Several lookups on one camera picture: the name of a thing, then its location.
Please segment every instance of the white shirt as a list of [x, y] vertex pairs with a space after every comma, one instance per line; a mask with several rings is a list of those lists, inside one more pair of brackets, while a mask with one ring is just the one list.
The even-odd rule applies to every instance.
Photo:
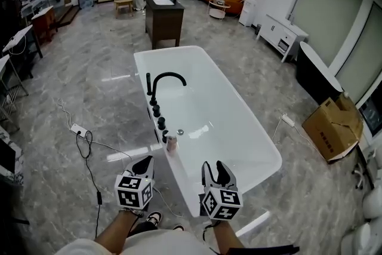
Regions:
[[[126, 239], [121, 255], [214, 255], [207, 245], [192, 234], [168, 229], [136, 234]], [[102, 245], [88, 239], [77, 239], [56, 255], [112, 255]]]

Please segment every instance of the person's arm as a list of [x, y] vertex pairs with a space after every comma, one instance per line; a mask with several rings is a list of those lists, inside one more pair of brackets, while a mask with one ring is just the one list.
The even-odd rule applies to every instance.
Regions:
[[120, 254], [127, 235], [137, 220], [130, 211], [120, 211], [114, 221], [94, 240], [111, 253]]
[[227, 221], [221, 221], [215, 226], [214, 233], [221, 254], [227, 254], [230, 248], [244, 248]]

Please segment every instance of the window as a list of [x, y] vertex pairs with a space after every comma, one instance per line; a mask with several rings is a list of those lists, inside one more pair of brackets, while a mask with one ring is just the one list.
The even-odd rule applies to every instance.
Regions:
[[374, 4], [352, 53], [336, 75], [357, 103], [382, 71], [382, 9]]
[[382, 84], [359, 109], [370, 132], [375, 136], [382, 129]]
[[297, 0], [294, 23], [309, 34], [308, 44], [329, 67], [345, 41], [362, 0]]

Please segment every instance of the cardboard box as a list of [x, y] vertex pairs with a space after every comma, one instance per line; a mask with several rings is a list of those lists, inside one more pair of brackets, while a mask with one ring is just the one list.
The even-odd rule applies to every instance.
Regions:
[[327, 161], [345, 157], [362, 136], [362, 117], [342, 94], [324, 101], [303, 123], [303, 128]]

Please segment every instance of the white bathtub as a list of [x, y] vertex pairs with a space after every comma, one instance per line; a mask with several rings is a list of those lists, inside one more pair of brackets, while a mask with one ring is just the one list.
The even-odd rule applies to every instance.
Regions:
[[[166, 119], [168, 135], [176, 135], [176, 154], [166, 150], [182, 196], [194, 217], [199, 216], [199, 194], [204, 192], [201, 168], [208, 161], [216, 175], [216, 161], [225, 163], [235, 174], [242, 193], [255, 187], [281, 167], [281, 156], [263, 127], [221, 70], [200, 47], [176, 47], [135, 53], [143, 90], [146, 73], [153, 84], [157, 75], [176, 72], [187, 81], [164, 77], [158, 82], [156, 101]], [[146, 95], [151, 118], [161, 142]]]

